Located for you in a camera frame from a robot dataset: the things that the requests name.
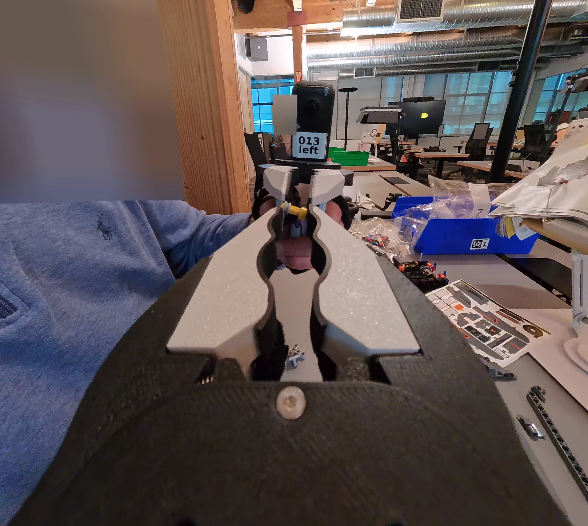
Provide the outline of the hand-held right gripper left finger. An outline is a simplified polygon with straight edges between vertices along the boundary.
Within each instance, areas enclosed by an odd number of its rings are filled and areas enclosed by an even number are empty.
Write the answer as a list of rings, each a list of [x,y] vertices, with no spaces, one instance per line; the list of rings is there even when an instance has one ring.
[[[282,211],[274,208],[216,251],[172,333],[172,353],[235,359],[247,377],[282,377],[282,325],[270,277],[277,268]]]

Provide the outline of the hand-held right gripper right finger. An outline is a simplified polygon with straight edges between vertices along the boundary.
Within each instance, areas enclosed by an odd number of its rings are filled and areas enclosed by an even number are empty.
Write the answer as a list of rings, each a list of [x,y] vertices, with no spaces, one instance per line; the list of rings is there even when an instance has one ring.
[[[420,344],[389,278],[404,281],[390,260],[379,258],[318,207],[311,207],[313,289],[311,341],[323,381],[343,374],[348,359],[370,365],[382,356],[414,355]]]

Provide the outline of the partly built lego car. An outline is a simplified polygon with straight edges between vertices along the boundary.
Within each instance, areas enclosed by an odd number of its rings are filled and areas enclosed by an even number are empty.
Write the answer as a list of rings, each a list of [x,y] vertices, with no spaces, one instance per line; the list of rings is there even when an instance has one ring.
[[[446,273],[437,273],[437,263],[426,260],[401,263],[392,258],[393,265],[423,293],[434,292],[449,284]]]

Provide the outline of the person's left forearm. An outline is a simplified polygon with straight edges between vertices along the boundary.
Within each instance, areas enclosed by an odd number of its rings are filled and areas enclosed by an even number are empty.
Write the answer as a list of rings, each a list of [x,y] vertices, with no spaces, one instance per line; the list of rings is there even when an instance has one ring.
[[[251,221],[251,213],[208,215],[186,202],[169,204],[163,215],[158,216],[158,223],[162,225],[158,239],[176,279],[223,247]]]

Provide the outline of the clear bag of lego pieces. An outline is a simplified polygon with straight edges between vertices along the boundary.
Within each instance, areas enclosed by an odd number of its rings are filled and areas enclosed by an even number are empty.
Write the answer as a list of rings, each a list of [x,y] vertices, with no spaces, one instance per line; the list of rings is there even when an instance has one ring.
[[[401,218],[369,218],[354,221],[350,233],[371,249],[389,258],[405,258],[410,253],[410,245],[401,232]]]

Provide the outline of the long dark grey lego beam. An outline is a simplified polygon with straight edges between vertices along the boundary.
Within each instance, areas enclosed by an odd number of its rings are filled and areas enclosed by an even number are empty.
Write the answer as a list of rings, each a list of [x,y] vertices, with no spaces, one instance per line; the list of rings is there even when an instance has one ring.
[[[526,398],[579,490],[587,500],[587,474],[563,438],[561,432],[557,429],[545,407],[546,391],[538,385],[532,386],[527,392]]]

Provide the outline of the person's left hand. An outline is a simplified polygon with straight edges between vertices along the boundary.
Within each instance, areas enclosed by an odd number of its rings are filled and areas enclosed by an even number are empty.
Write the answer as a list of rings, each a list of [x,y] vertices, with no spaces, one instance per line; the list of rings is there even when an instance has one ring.
[[[267,196],[259,206],[259,214],[272,211],[275,208],[275,198]],[[341,207],[331,200],[327,203],[328,214],[339,226],[344,228]],[[309,236],[290,237],[290,226],[284,226],[276,241],[276,255],[278,261],[291,270],[306,271],[312,268],[312,239]]]

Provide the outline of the black floor lamp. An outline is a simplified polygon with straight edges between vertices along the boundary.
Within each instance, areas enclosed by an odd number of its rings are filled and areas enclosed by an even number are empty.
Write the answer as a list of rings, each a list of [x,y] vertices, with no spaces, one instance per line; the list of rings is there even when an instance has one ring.
[[[343,138],[343,149],[344,151],[348,150],[348,129],[349,129],[349,97],[351,93],[357,91],[357,87],[342,87],[338,89],[338,92],[344,94],[345,97],[345,128],[344,128],[344,138]]]

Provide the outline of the wood top office desk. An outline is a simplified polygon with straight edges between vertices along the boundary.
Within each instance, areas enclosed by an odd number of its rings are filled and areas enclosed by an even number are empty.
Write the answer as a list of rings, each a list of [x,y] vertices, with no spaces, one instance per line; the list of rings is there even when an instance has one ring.
[[[463,153],[448,153],[448,152],[429,152],[422,151],[415,153],[415,157],[419,159],[431,159],[437,161],[435,170],[435,177],[441,179],[443,177],[443,166],[445,162],[458,162],[469,158],[467,154]]]
[[[492,163],[489,161],[459,161],[457,165],[466,169],[466,170],[474,170],[474,171],[481,171],[484,173],[490,173],[492,168]],[[533,173],[534,170],[505,170],[504,177],[508,177],[511,179],[523,179],[527,175]]]

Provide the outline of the sticker sheet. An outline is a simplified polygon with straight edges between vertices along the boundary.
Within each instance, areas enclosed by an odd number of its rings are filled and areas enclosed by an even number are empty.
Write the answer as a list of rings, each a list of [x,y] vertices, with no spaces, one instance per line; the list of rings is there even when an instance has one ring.
[[[426,294],[481,357],[505,368],[551,333],[463,280]]]

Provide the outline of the crumpled clear plastic bags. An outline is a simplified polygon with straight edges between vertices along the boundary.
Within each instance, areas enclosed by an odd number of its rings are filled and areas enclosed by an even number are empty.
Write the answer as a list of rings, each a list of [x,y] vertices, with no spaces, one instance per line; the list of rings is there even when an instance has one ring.
[[[473,184],[428,176],[432,202],[425,207],[429,219],[485,219],[492,201],[511,184]]]

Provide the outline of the person's torso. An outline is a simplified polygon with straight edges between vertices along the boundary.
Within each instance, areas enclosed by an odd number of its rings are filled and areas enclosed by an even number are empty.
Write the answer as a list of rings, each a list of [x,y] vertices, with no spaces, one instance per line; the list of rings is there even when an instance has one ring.
[[[1,525],[103,360],[175,282],[158,239],[172,201],[1,205]]]

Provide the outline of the white vent grille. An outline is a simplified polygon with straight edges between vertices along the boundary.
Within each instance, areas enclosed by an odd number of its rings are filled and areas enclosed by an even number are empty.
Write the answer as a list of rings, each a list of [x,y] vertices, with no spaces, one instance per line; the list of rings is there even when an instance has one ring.
[[[395,23],[441,21],[446,0],[398,0]]]

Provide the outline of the white booklet stand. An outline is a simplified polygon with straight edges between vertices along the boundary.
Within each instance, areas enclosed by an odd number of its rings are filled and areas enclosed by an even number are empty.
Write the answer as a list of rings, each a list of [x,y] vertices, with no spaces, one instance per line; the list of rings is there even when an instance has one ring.
[[[587,408],[587,224],[571,218],[524,218],[533,231],[571,249],[571,324],[549,371]]]

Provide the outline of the black wall screen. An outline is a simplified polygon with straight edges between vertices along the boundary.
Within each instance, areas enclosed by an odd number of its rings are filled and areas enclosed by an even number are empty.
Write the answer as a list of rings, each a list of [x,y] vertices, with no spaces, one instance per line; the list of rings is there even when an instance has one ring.
[[[398,133],[405,138],[417,139],[423,135],[437,136],[444,124],[446,100],[401,101],[388,106],[401,109]]]

